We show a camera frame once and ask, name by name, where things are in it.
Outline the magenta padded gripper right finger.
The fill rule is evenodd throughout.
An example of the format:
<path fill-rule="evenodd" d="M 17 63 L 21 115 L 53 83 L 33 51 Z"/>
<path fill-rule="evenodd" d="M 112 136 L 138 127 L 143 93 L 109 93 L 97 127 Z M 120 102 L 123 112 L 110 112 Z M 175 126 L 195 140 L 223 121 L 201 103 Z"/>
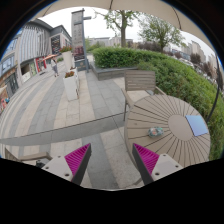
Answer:
<path fill-rule="evenodd" d="M 133 144 L 132 154 L 145 185 L 182 169 L 168 154 L 158 155 L 136 143 Z"/>

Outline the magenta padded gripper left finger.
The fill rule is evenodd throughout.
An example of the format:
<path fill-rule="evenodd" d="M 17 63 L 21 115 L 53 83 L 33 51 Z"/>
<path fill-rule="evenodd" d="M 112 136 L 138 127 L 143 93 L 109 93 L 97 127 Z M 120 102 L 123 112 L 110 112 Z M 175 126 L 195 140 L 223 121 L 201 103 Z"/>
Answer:
<path fill-rule="evenodd" d="M 43 167 L 43 170 L 80 185 L 90 156 L 91 144 L 88 143 L 65 156 L 53 158 Z"/>

